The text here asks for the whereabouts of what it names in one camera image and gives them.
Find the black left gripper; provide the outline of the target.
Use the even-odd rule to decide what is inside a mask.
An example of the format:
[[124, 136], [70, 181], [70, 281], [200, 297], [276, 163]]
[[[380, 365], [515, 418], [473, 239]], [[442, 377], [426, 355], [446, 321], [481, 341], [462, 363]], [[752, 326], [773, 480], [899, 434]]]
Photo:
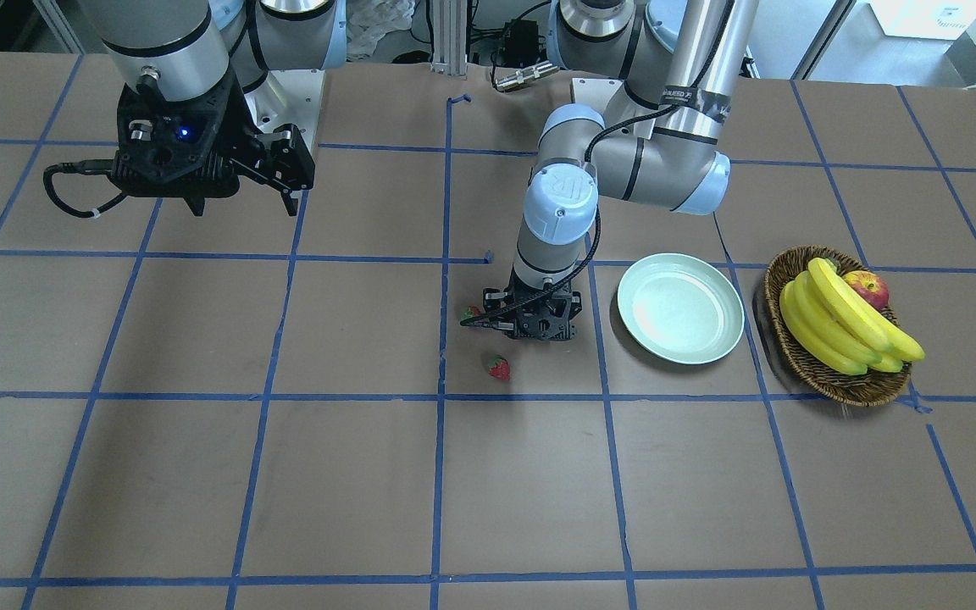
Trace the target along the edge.
[[574, 318], [584, 308], [584, 298], [569, 283], [546, 295], [538, 302], [527, 302], [536, 289], [514, 283], [505, 289], [485, 288], [483, 309], [494, 313], [515, 302], [523, 306], [511, 312], [489, 318], [487, 327], [501, 331], [511, 339], [532, 339], [546, 342], [565, 342], [576, 336]]

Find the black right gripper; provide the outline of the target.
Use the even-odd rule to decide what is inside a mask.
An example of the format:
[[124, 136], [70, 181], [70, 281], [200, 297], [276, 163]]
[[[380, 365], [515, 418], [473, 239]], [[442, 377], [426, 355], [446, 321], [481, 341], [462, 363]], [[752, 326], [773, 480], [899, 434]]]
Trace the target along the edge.
[[297, 217], [302, 191], [313, 188], [315, 163], [301, 131], [283, 124], [264, 134], [232, 72], [179, 102], [142, 75], [121, 90], [116, 126], [119, 150], [108, 178], [126, 196], [182, 198], [202, 217], [206, 198], [234, 196], [247, 177], [278, 191], [287, 215]]

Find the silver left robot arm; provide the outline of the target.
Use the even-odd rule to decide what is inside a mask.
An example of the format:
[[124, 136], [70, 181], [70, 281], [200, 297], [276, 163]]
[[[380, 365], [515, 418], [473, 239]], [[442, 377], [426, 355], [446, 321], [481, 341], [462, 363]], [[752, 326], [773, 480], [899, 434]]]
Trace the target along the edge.
[[566, 341], [584, 298], [574, 279], [599, 247], [601, 197], [707, 215], [729, 184], [719, 136], [729, 117], [755, 1], [553, 1], [547, 57], [611, 77], [604, 109], [555, 108], [538, 139], [508, 285], [485, 289], [464, 327]]

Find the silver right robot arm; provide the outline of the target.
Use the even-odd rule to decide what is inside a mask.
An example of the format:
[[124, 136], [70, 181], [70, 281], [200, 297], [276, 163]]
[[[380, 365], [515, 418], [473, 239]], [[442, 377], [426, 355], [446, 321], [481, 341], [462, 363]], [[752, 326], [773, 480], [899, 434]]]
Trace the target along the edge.
[[123, 77], [110, 159], [44, 171], [104, 176], [128, 197], [179, 198], [196, 216], [241, 178], [280, 194], [286, 212], [313, 188], [306, 103], [279, 75], [322, 75], [347, 58], [344, 1], [86, 1], [85, 16]]

